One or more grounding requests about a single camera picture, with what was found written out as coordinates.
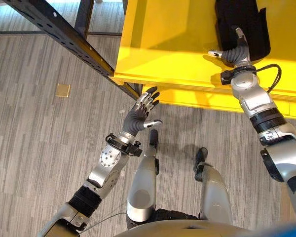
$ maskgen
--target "brass floor plate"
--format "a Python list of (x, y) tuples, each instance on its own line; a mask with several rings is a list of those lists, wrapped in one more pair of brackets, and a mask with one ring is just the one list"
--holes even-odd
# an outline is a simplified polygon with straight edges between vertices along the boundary
[(57, 84), (56, 96), (58, 97), (69, 97), (70, 84)]

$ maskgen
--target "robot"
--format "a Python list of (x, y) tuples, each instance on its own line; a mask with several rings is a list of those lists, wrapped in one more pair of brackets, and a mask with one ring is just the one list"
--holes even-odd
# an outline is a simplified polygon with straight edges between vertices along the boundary
[[(269, 92), (259, 86), (257, 70), (250, 61), (249, 47), (240, 28), (235, 29), (238, 46), (229, 51), (209, 51), (234, 65), (231, 71), (221, 73), (223, 84), (231, 84), (232, 93), (239, 100), (245, 115), (250, 119), (258, 138), (265, 148), (261, 151), (270, 176), (285, 182), (296, 212), (296, 129), (277, 109)], [(116, 185), (129, 156), (139, 157), (140, 142), (135, 141), (139, 131), (162, 124), (160, 120), (146, 121), (151, 110), (159, 103), (159, 92), (152, 87), (141, 95), (125, 118), (123, 129), (117, 135), (109, 134), (96, 167), (81, 188), (46, 224), (38, 236), (73, 237), (85, 229), (90, 217), (111, 189)], [(253, 235), (247, 230), (232, 226), (232, 213), (228, 191), (219, 172), (205, 162), (207, 150), (202, 148), (195, 161), (195, 179), (202, 184), (201, 212), (198, 217), (177, 211), (155, 210), (156, 175), (159, 172), (157, 154), (158, 133), (152, 130), (143, 159), (136, 170), (127, 198), (128, 231), (117, 236), (274, 236)], [(296, 234), (296, 226), (290, 225)]]

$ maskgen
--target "black pad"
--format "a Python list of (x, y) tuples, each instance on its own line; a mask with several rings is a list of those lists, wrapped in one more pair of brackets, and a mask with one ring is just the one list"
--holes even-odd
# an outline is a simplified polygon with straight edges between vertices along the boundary
[(259, 12), (256, 0), (216, 0), (216, 15), (218, 40), (222, 50), (237, 46), (234, 29), (240, 27), (249, 45), (251, 61), (270, 53), (266, 8)]

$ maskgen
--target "robotic hand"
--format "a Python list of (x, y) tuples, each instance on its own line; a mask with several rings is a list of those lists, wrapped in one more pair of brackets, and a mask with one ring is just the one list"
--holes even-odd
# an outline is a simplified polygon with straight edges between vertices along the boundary
[(128, 156), (141, 155), (140, 142), (133, 144), (137, 133), (162, 123), (160, 120), (146, 121), (150, 111), (159, 103), (154, 101), (159, 95), (156, 91), (157, 87), (152, 87), (143, 93), (127, 114), (123, 130), (117, 136), (111, 133), (106, 137), (108, 145), (103, 148), (96, 167), (70, 201), (39, 232), (39, 237), (79, 236), (79, 232), (85, 229), (92, 213), (117, 183)]
[[(256, 70), (250, 61), (249, 47), (242, 30), (235, 30), (238, 35), (235, 49), (212, 50), (208, 54), (235, 66), (235, 69), (221, 73), (222, 84), (231, 84), (233, 95), (257, 131), (261, 144), (266, 146), (261, 156), (269, 174), (273, 179), (287, 184), (296, 212), (296, 129), (285, 121), (269, 95), (279, 81), (280, 67), (271, 64)], [(270, 67), (277, 67), (279, 74), (269, 90), (265, 91), (259, 86), (256, 72)]]

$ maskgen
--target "wire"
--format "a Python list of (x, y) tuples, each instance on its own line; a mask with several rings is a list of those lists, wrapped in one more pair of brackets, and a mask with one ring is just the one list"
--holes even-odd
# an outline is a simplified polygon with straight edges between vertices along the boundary
[(269, 64), (265, 67), (255, 70), (256, 72), (260, 72), (262, 70), (269, 69), (269, 68), (277, 68), (278, 71), (277, 71), (276, 78), (275, 78), (273, 84), (268, 88), (267, 93), (270, 93), (274, 89), (274, 87), (276, 87), (277, 83), (280, 81), (281, 76), (282, 76), (281, 67), (278, 64), (273, 63), (273, 64)]
[(108, 219), (110, 219), (110, 218), (112, 218), (112, 217), (114, 217), (114, 216), (121, 215), (121, 214), (126, 214), (126, 212), (120, 212), (120, 213), (118, 213), (118, 214), (115, 214), (115, 215), (109, 216), (108, 218), (105, 218), (104, 220), (99, 221), (98, 223), (95, 223), (93, 226), (90, 226), (89, 228), (85, 229), (84, 231), (81, 231), (80, 234), (82, 234), (83, 232), (88, 231), (89, 229), (91, 229), (91, 228), (97, 226), (98, 224), (100, 224), (100, 223), (102, 223), (102, 222), (104, 222), (104, 221), (106, 221), (106, 220), (108, 220)]

